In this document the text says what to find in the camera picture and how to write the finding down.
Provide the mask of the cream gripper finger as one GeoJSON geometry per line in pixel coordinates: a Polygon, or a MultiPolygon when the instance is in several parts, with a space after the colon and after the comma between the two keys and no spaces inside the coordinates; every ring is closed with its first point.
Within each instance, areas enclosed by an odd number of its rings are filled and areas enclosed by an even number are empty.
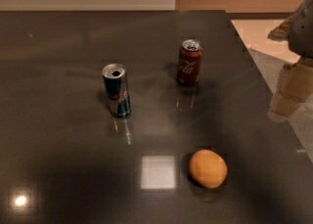
{"type": "Polygon", "coordinates": [[[270,102],[268,117],[284,122],[313,94],[313,59],[300,58],[295,64],[284,64],[276,92],[270,102]]]}

